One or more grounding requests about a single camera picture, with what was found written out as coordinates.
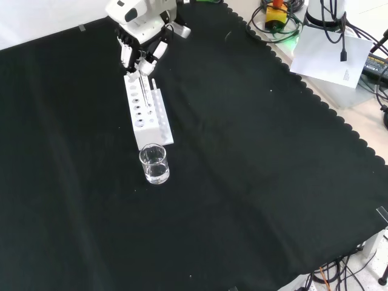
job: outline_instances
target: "cable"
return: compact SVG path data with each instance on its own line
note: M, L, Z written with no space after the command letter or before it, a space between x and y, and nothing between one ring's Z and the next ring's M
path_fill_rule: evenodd
M368 86L369 89L365 88L365 87L362 86L360 83L358 83L358 85L359 85L361 88L363 88L364 90L367 90L367 91L370 92L370 93L375 94L374 89L373 89L373 88L372 88L372 87L371 87L371 86L370 86L370 85L369 85L362 77L360 77L360 80L361 80L366 86ZM385 100L388 101L388 95L387 95L387 93L384 92L384 91L382 91L381 88L380 88L380 92L383 93L385 96L379 94L379 97L380 97L380 98L383 98L383 99L385 99Z
M325 285L326 285L327 289L328 289L329 291L332 291L332 289L330 289L329 283L326 281L326 277L325 277L325 274L324 274L323 271L322 271L322 267L319 267L319 269L320 269L320 271L321 271L321 275L322 275L322 277L323 277L323 281L325 281Z
M381 105L381 108L380 110L383 111L384 113L387 113L388 112L388 107L386 105L383 105L383 103L381 103L380 101L380 98L379 98L379 94L378 94L378 91L380 89L380 84L381 84L381 78L383 77L383 75L385 74L385 72L388 70L388 66L383 70L383 72L380 74L380 76L378 77L378 80L377 80L377 83L376 83L376 98L377 98L377 101L379 102L379 104Z
M357 277L355 276L355 274L352 272L352 270L347 266L347 264L345 265L345 278L344 278L344 281L345 281L345 291L347 291L347 288L346 288L346 279L348 278L346 276L346 269L349 270L349 272L352 274L352 276L354 277L354 280L356 280L356 282L358 283L358 285L360 285L361 289L363 291L365 291L363 285L361 284L361 282L357 279Z
M261 5L265 6L266 4L269 4L271 1L270 0L261 0ZM288 0L285 1L285 3L289 3L293 7L293 12L298 12L299 10L302 9L304 5L304 0Z
M339 36L339 38L336 41L334 41L330 37L329 32L328 32L327 27L326 27L325 10L327 10L330 13L332 20L334 20L336 23L338 23L339 19L337 19L337 0L335 0L335 2L334 2L334 13L333 13L332 0L330 0L330 10L324 5L323 0L320 0L320 1L321 1L322 25L323 25L323 30L325 31L326 38L332 44L337 44L340 42L340 40L342 40L342 51L341 51L340 60L341 60L341 62L345 62L345 61L347 61L347 53L346 53L346 48L345 48L346 12L344 12L342 18L340 19L341 20L341 22L340 22L341 35Z
M265 44L278 44L280 42L284 42L290 38L293 38L294 36L298 35L300 30L300 26L302 25L302 21L300 19L298 19L298 17L295 16L294 14L294 9L293 9L293 3L297 3L297 5L300 5L301 1L304 3L304 0L290 0L289 2L284 2L284 5L287 7L287 10L284 10L284 9L281 9L281 8L278 8L278 7L274 7L272 5L269 5L271 4L273 1L268 1L268 0L261 0L261 5L252 13L252 17L250 18L250 21L247 23L246 25L246 32L248 33L249 36L251 36L252 38L254 38L255 40L257 41L260 41L260 42L263 42ZM289 23L289 21L291 20L292 22L294 22L294 24L296 25L296 28L290 32L285 32L283 31L283 28L280 28L280 29L274 29L272 31L268 31L268 30L263 30L261 28L259 28L257 26L257 24L254 22L254 18L256 17L256 15L261 11L261 10L266 10L268 7L270 8L273 8L275 10L281 10L283 12L285 12L288 16L287 18L287 21L285 23L285 26ZM274 41L264 41L262 39L258 39L256 37L254 37L253 35L250 34L249 32L249 29L250 29L250 25L253 24L253 26L260 32L263 32L263 33L280 33L282 35L289 35L289 36L286 36L285 38L282 38L282 39L277 39L277 40L274 40Z
M364 265L364 267L362 267L361 269L359 269L357 272L352 273L351 275L345 277L344 280L347 279L347 278L350 278L350 277L352 277L352 276L354 276L354 275L360 273L362 270L364 270L364 269L366 268L366 266L368 266L368 264L370 263L370 261L373 260L373 258L375 257L376 253L377 253L377 250L376 250L376 252L373 254L373 256L368 260L368 262L366 262L366 264Z
M361 36L365 37L366 39L370 41L374 41L374 45L378 45L378 49L381 50L383 53L385 53L388 56L388 49L380 43L377 39L375 39L372 35L369 33L365 32L364 30L358 28L357 26L351 24L349 21L347 21L347 26L349 26L351 29L353 29L356 34L360 34Z

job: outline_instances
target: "white paper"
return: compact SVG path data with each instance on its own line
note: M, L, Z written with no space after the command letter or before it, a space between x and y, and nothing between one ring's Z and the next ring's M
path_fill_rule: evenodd
M332 40L339 33L329 32ZM305 26L294 50L291 72L355 88L373 46L372 41L345 36L347 61L340 61L342 40L332 44L321 29Z

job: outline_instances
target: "clear glass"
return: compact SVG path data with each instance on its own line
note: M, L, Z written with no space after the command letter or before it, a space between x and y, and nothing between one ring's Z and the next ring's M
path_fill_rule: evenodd
M167 181L170 170L164 147L158 144L147 144L140 151L139 159L149 183L162 184Z

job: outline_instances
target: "white test tube rack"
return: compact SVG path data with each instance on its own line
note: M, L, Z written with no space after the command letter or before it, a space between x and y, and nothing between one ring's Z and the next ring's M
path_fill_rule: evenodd
M144 84L144 96L140 78ZM128 76L124 77L133 132L138 148L141 150L145 145L151 143L161 146L172 144L174 140L161 91L156 87L154 79L152 79L153 88L151 89L148 77L141 76L140 78L130 82Z

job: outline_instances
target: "water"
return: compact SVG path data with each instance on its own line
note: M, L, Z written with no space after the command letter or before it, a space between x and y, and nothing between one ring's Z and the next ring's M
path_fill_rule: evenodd
M169 176L170 169L164 164L147 167L145 170L145 177L151 184L162 184L167 181Z

